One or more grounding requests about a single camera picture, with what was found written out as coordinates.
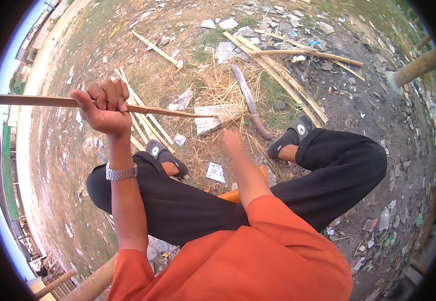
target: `wristwatch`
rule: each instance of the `wristwatch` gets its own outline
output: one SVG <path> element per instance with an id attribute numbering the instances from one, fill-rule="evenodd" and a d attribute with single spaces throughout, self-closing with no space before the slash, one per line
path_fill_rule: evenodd
<path id="1" fill-rule="evenodd" d="M 122 171 L 115 171 L 109 168 L 109 162 L 106 164 L 106 179 L 109 181 L 119 181 L 137 176 L 137 165 L 133 163 L 133 168 Z"/>

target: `orange shirt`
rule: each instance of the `orange shirt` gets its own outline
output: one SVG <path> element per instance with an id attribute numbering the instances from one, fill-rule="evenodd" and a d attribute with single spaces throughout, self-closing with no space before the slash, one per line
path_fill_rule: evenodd
<path id="1" fill-rule="evenodd" d="M 327 238 L 274 196 L 246 213 L 251 227 L 188 242 L 156 278 L 144 253 L 119 251 L 108 300 L 348 300 L 350 267 Z"/>

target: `hand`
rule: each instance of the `hand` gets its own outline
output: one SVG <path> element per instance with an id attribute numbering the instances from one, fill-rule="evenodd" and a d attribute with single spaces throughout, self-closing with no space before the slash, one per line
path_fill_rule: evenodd
<path id="1" fill-rule="evenodd" d="M 223 147 L 230 157 L 245 153 L 243 139 L 237 132 L 232 130 L 223 129 Z"/>
<path id="2" fill-rule="evenodd" d="M 107 134 L 108 139 L 119 138 L 124 134 L 131 135 L 131 115 L 125 105 L 129 91 L 124 82 L 105 80 L 101 85 L 91 83 L 86 92 L 73 90 L 71 97 L 79 104 L 84 120 L 93 129 Z"/>

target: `plastic bag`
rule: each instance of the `plastic bag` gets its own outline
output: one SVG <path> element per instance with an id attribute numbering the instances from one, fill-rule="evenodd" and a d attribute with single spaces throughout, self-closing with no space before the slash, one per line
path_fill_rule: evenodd
<path id="1" fill-rule="evenodd" d="M 385 210 L 380 215 L 380 220 L 378 221 L 378 230 L 385 230 L 388 229 L 388 223 L 390 221 L 390 212 L 388 211 L 388 208 L 385 207 Z"/>

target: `green tarp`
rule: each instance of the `green tarp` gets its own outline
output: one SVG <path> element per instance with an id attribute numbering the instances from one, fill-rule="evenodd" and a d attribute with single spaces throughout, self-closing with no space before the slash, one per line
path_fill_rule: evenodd
<path id="1" fill-rule="evenodd" d="M 17 211 L 16 198 L 14 196 L 13 180 L 11 178 L 11 128 L 5 125 L 3 127 L 3 145 L 1 152 L 1 172 L 3 174 L 3 188 L 5 190 L 6 205 L 10 218 L 19 217 Z"/>

